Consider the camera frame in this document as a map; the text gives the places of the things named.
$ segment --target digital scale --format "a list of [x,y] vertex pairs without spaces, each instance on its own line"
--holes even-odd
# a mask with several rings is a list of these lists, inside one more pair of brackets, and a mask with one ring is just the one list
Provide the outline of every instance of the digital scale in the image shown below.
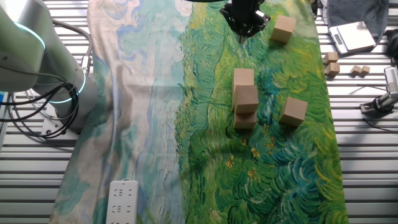
[[363,21],[331,27],[329,33],[340,54],[348,54],[376,46]]

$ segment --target small wooden block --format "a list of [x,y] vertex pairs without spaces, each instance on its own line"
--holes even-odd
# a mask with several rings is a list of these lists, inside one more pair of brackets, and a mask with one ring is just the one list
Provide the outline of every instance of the small wooden block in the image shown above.
[[280,114],[279,122],[289,126],[298,127],[305,119],[308,103],[288,97]]
[[367,75],[367,74],[369,74],[369,72],[371,72],[371,68],[370,68],[370,67],[368,67],[368,66],[363,66],[363,67],[361,68],[361,75]]
[[257,113],[236,114],[234,113],[235,129],[253,129],[257,123]]
[[274,30],[272,31],[271,40],[287,44],[293,34],[295,26],[295,18],[279,15],[276,19]]
[[259,94],[256,85],[241,86],[235,88],[234,96],[235,113],[254,113],[259,106]]
[[340,73],[340,64],[339,63],[330,63],[326,67],[326,75],[330,77],[335,77]]
[[234,95],[237,85],[254,85],[254,70],[247,68],[235,68],[232,80],[232,110],[234,110]]
[[350,74],[352,74],[352,75],[359,75],[360,73],[361,73],[361,67],[356,66],[356,65],[350,71]]
[[325,65],[336,63],[338,61],[338,54],[337,52],[328,52],[323,60],[325,61]]

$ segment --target power strip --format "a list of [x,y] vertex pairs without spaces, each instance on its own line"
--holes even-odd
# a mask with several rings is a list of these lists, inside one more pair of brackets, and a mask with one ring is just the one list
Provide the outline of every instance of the power strip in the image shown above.
[[136,224],[139,184],[135,180],[114,180],[109,187],[106,224]]

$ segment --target green painted fabric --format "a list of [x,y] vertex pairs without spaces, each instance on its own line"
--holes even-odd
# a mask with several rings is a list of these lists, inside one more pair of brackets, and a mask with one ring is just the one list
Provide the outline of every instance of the green painted fabric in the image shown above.
[[[187,223],[346,223],[341,167],[315,23],[303,1],[267,2],[264,32],[239,45],[219,4],[194,5],[181,36],[184,101],[177,142]],[[294,6],[286,10],[282,6]],[[297,18],[287,45],[277,15]],[[254,131],[233,129],[234,68],[253,68]],[[308,102],[297,130],[279,124],[288,96]]]

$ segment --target blue light ring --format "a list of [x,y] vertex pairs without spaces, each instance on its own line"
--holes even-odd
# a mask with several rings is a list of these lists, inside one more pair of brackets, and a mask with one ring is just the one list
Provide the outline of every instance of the blue light ring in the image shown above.
[[34,37],[36,37],[36,38],[40,41],[40,43],[42,43],[43,48],[44,48],[44,50],[45,50],[44,41],[43,41],[43,39],[42,39],[39,35],[37,35],[33,30],[29,29],[28,27],[26,27],[26,26],[24,26],[24,25],[22,25],[22,24],[19,24],[18,22],[14,22],[14,24],[15,24],[16,26],[18,26],[18,28],[27,31],[27,32],[29,32],[30,34],[32,34]]
[[[80,90],[79,90],[79,92],[78,92],[78,95],[83,91],[83,88],[85,87],[85,84],[86,84],[86,75],[85,75],[85,73],[83,72],[83,84],[82,84],[81,87],[80,87]],[[69,101],[71,101],[71,100],[72,100],[72,98],[69,98],[69,99],[63,100],[63,101],[50,101],[50,103],[66,103],[66,102],[69,102]]]

